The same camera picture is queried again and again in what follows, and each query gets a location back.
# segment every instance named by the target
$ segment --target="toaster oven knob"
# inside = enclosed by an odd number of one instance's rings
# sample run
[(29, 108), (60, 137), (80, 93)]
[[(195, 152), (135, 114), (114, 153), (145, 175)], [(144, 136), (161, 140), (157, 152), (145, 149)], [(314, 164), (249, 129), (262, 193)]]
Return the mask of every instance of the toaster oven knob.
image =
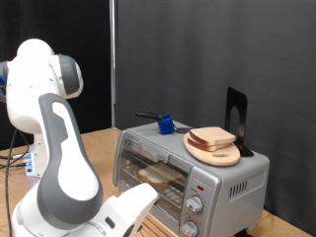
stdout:
[(199, 197), (192, 197), (190, 199), (187, 199), (186, 206), (195, 213), (199, 213), (203, 208), (203, 204), (201, 203)]
[(192, 221), (187, 222), (181, 227), (182, 232), (189, 237), (198, 236), (198, 227)]

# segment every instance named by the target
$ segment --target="wooden plate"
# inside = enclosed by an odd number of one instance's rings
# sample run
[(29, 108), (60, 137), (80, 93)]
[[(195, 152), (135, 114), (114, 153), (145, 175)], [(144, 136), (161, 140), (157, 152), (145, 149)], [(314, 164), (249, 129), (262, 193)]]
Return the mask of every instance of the wooden plate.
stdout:
[(185, 146), (200, 161), (213, 166), (231, 166), (239, 162), (240, 152), (233, 143), (216, 151), (204, 151), (189, 145), (189, 135), (190, 133), (188, 132), (184, 137)]

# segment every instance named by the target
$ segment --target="bread slice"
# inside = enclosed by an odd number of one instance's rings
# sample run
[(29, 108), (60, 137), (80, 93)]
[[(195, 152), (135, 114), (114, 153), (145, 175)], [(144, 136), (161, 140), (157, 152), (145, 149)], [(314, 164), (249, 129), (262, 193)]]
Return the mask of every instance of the bread slice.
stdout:
[(201, 149), (201, 150), (205, 150), (205, 151), (215, 151), (215, 150), (218, 150), (218, 149), (220, 149), (220, 148), (226, 147), (226, 146), (228, 146), (228, 145), (231, 144), (231, 143), (208, 146), (208, 145), (203, 145), (203, 144), (198, 143), (197, 141), (195, 141), (195, 140), (189, 135), (189, 137), (188, 137), (188, 144), (191, 145), (191, 146), (194, 146), (194, 147), (196, 147), (196, 148), (198, 148), (198, 149)]
[(139, 170), (138, 178), (155, 189), (161, 189), (176, 184), (177, 181), (182, 180), (183, 175), (160, 162)]
[(197, 159), (213, 166), (231, 166), (235, 165), (240, 160), (240, 152), (234, 143), (218, 149), (216, 151), (208, 152), (198, 149), (188, 143), (189, 133), (184, 136), (184, 143), (187, 150)]
[(197, 143), (206, 146), (222, 145), (236, 140), (236, 136), (218, 126), (191, 129), (190, 136)]

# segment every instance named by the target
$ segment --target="toaster oven door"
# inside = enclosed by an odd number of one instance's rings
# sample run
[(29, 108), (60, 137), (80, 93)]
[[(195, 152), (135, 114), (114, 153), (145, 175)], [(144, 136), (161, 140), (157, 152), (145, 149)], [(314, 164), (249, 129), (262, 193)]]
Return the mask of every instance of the toaster oven door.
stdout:
[[(160, 197), (154, 204), (161, 212), (159, 216), (165, 216), (179, 226), (191, 168), (166, 151), (139, 139), (125, 137), (118, 156), (118, 181), (128, 189), (144, 182), (150, 184)], [(168, 225), (159, 216), (158, 219)]]

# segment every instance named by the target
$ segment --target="toaster oven glass window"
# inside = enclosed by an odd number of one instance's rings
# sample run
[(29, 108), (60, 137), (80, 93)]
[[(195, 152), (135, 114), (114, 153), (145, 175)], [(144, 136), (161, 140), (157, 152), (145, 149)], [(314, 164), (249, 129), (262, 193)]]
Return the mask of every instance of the toaster oven glass window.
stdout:
[(175, 166), (177, 162), (172, 156), (169, 156), (168, 163), (153, 162), (147, 157), (139, 150), (123, 146), (118, 159), (118, 180), (128, 188), (144, 182), (150, 184), (160, 196), (155, 206), (179, 225), (191, 167), (184, 164), (181, 168)]

